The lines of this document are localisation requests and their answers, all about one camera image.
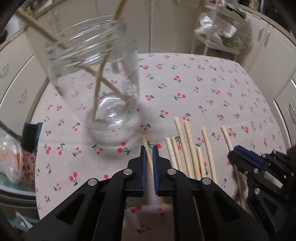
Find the cherry print tablecloth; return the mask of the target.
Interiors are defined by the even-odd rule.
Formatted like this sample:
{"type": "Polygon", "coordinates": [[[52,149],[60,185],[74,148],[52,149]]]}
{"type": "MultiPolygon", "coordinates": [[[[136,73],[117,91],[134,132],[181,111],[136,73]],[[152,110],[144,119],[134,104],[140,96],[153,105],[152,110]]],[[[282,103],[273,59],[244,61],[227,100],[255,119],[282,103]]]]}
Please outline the cherry print tablecloth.
{"type": "Polygon", "coordinates": [[[280,127],[267,100],[236,62],[189,54],[140,54],[139,99],[131,119],[94,130],[79,121],[51,83],[39,105],[44,121],[36,162],[40,221],[27,240],[271,240],[247,203],[250,173],[240,174],[240,206],[233,165],[221,127],[232,147],[259,156],[285,151],[280,127]],[[206,177],[189,178],[174,118],[189,122],[201,147],[206,177]],[[214,157],[212,180],[202,128],[214,157]],[[128,162],[149,150],[170,160],[166,138],[175,137],[184,172],[171,167],[171,196],[157,196],[146,159],[143,197],[127,197],[128,162]]]}

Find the clear glass jar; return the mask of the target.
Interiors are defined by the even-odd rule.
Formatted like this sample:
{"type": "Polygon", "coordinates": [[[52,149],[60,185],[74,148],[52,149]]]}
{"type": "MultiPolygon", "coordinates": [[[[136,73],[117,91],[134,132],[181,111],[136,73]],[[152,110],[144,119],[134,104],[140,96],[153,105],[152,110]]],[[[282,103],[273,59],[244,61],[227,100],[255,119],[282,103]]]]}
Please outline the clear glass jar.
{"type": "Polygon", "coordinates": [[[123,19],[112,21],[112,16],[102,16],[75,24],[46,46],[50,81],[79,121],[94,130],[124,125],[138,106],[137,44],[123,19]],[[102,82],[93,121],[96,78],[107,51],[110,57],[103,76],[125,100],[102,82]]]}

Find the blue dustpan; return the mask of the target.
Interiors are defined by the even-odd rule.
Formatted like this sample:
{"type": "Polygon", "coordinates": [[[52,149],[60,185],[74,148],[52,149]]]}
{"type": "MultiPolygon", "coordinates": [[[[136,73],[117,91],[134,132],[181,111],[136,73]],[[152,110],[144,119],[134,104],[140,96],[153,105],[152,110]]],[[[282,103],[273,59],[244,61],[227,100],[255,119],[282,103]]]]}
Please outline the blue dustpan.
{"type": "Polygon", "coordinates": [[[24,124],[21,146],[27,152],[36,154],[42,125],[43,123],[24,124]]]}

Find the floral trash bin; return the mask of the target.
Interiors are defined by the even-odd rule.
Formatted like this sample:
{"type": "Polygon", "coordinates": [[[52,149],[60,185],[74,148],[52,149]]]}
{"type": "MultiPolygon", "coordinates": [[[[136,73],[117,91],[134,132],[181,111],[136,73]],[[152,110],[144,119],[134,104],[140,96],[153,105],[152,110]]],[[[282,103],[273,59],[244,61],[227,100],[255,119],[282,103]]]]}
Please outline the floral trash bin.
{"type": "Polygon", "coordinates": [[[23,149],[10,135],[1,135],[1,173],[11,183],[34,184],[36,154],[23,149]]]}

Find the white rolling cart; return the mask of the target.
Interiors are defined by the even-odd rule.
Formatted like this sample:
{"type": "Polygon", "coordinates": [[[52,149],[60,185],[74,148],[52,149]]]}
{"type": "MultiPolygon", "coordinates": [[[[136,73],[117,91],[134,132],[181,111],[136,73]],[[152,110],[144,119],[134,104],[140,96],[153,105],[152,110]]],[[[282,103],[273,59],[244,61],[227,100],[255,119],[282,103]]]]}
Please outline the white rolling cart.
{"type": "Polygon", "coordinates": [[[191,54],[204,47],[238,57],[252,40],[250,18],[237,1],[201,1],[193,30],[191,54]]]}

